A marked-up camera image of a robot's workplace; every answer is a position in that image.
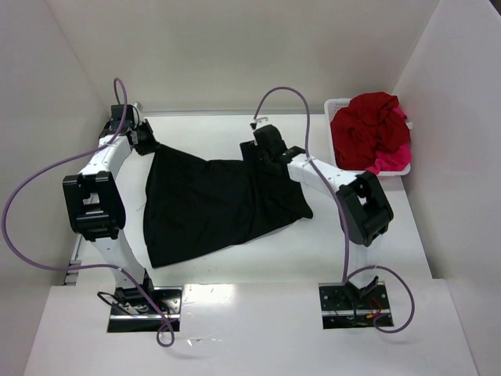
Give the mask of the black t shirt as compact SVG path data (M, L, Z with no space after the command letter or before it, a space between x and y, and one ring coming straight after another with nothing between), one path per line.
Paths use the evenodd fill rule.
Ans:
M143 216L152 267L189 261L312 219L300 183L261 168L254 143L241 143L240 150L240 160L204 160L157 147Z

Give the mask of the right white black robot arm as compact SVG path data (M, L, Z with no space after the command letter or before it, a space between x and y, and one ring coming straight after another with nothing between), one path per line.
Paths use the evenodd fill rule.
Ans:
M340 222L347 226L343 232L349 239L341 285L347 299L362 301L376 288L378 276L369 267L375 263L378 238L394 218L377 176L347 172L307 156L298 146L289 148L273 125L259 127L253 121L250 126L258 166L337 199Z

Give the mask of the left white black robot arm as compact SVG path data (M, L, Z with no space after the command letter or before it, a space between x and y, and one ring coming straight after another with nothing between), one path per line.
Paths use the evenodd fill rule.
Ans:
M129 273L150 293L153 284L132 252L124 234L126 213L116 178L133 150L140 146L139 132L152 135L138 102L111 107L111 119L99 135L99 150L76 175L63 179L63 193L71 229L90 242L106 263L114 265L115 292L110 303L123 314L148 312L148 302L123 274Z

